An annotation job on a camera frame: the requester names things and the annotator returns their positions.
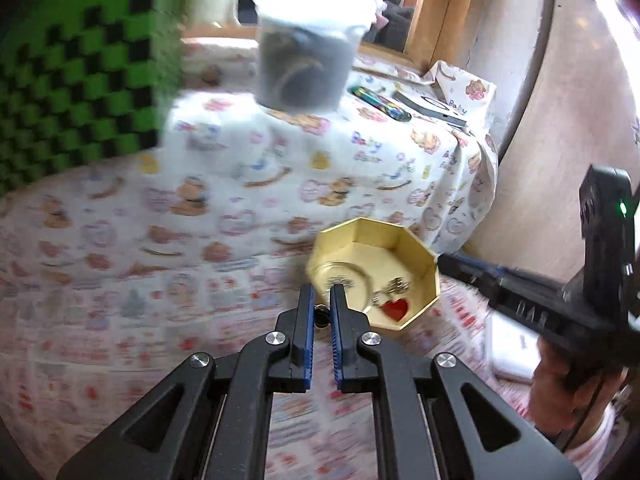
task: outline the white wall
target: white wall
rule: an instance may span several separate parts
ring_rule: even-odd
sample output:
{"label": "white wall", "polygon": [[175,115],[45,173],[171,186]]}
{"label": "white wall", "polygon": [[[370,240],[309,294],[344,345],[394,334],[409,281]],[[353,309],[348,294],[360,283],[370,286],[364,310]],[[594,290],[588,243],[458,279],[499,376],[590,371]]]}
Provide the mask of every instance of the white wall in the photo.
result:
{"label": "white wall", "polygon": [[546,53],[518,131],[500,164],[494,204],[466,248],[557,280],[584,264],[578,188],[590,164],[640,182],[625,65],[593,0],[556,0]]}
{"label": "white wall", "polygon": [[543,3],[488,0],[465,67],[497,85],[490,131],[498,147],[513,137],[529,99],[526,76],[534,61]]}

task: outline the blue gripper pad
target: blue gripper pad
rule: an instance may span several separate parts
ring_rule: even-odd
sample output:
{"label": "blue gripper pad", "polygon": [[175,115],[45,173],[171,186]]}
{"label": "blue gripper pad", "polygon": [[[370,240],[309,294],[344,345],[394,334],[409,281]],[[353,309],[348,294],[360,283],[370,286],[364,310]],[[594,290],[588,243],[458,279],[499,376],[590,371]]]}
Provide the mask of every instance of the blue gripper pad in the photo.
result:
{"label": "blue gripper pad", "polygon": [[340,337],[340,318],[335,297],[335,286],[329,294],[329,308],[331,310],[331,343],[334,352],[334,379],[339,390],[342,390],[342,338]]}
{"label": "blue gripper pad", "polygon": [[314,363],[314,309],[316,298],[313,289],[309,294],[308,309],[306,311],[306,339],[305,339],[305,388],[311,388],[311,374]]}

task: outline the clear plastic cup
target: clear plastic cup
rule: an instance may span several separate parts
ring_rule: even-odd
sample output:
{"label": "clear plastic cup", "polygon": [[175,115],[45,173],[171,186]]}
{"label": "clear plastic cup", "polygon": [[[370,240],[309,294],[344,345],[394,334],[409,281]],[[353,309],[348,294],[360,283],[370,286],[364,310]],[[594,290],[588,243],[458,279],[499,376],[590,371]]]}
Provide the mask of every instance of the clear plastic cup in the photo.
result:
{"label": "clear plastic cup", "polygon": [[337,110],[374,0],[254,0],[263,106],[294,114]]}

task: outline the green checkered cushion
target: green checkered cushion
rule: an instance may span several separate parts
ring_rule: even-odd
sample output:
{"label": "green checkered cushion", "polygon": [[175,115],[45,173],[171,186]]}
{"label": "green checkered cushion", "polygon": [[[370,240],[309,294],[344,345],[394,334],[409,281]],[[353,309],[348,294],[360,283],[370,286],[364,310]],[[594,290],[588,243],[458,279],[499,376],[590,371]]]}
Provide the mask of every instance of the green checkered cushion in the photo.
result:
{"label": "green checkered cushion", "polygon": [[0,194],[158,143],[180,0],[33,0],[0,43]]}

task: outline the black device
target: black device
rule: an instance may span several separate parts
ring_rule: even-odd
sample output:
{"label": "black device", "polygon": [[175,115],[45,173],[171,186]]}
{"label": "black device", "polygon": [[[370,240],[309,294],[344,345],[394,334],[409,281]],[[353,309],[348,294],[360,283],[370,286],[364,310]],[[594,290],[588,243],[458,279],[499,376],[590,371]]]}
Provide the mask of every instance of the black device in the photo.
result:
{"label": "black device", "polygon": [[440,119],[450,126],[456,126],[457,128],[464,128],[466,126],[466,119],[457,111],[446,103],[432,97],[407,90],[403,90],[402,92],[397,90],[394,92],[394,99],[412,108],[419,114]]}
{"label": "black device", "polygon": [[[259,480],[273,392],[310,385],[314,294],[239,353],[190,356],[62,466],[58,480]],[[317,311],[323,322],[326,311]],[[334,374],[372,393],[380,480],[580,480],[552,444],[449,353],[408,358],[330,293]]]}
{"label": "black device", "polygon": [[[638,197],[625,171],[602,166],[589,168],[579,197],[584,267],[569,283],[462,254],[438,259],[441,272],[476,286],[489,306],[566,352],[569,391],[597,374],[604,380],[607,372],[640,364],[640,332],[630,322],[638,293],[633,284]],[[568,443],[558,439],[562,448]]]}

